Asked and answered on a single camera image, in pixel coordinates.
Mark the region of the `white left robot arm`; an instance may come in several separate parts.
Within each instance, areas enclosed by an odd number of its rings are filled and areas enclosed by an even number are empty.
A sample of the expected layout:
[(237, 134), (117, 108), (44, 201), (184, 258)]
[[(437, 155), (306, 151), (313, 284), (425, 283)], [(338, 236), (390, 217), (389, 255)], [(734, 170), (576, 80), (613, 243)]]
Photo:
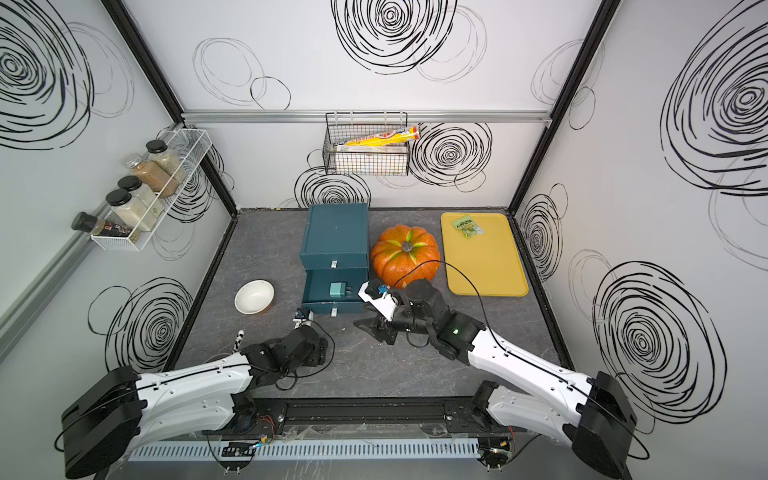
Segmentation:
[(281, 339), (180, 370), (111, 370), (62, 413), (54, 444), (64, 455), (65, 476), (97, 474), (146, 444), (220, 430), (247, 410), (249, 392), (324, 364), (328, 347), (327, 338), (302, 325)]

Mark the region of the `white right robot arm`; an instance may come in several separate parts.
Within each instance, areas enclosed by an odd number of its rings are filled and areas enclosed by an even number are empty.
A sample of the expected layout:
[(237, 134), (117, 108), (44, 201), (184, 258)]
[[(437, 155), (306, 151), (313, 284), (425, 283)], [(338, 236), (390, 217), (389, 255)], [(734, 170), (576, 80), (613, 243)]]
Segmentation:
[(496, 424), (561, 441), (602, 475), (630, 478), (627, 460), (637, 416), (615, 377), (606, 372), (590, 377), (514, 345), (484, 322), (449, 307), (427, 280), (404, 289), (372, 280), (358, 295), (377, 315), (356, 325), (377, 341), (392, 345), (399, 333), (421, 334), (443, 357), (504, 380), (504, 386), (481, 398)]

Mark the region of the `teal plug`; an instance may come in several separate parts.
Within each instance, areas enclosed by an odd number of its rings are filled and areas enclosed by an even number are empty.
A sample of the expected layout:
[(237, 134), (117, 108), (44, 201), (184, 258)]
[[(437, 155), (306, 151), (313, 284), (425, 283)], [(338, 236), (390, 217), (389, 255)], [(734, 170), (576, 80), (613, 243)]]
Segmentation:
[(334, 299), (345, 298), (349, 295), (350, 287), (346, 282), (332, 282), (329, 285), (329, 296)]

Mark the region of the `teal drawer cabinet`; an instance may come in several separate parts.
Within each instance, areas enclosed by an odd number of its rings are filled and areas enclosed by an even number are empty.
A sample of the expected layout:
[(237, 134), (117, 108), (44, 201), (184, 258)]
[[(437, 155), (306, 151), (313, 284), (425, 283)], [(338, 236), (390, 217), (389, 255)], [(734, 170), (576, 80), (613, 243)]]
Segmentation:
[[(300, 261), (306, 272), (302, 305), (316, 315), (359, 314), (358, 296), (369, 280), (369, 212), (365, 203), (317, 204), (308, 210)], [(345, 298), (329, 296), (332, 282), (346, 282)]]

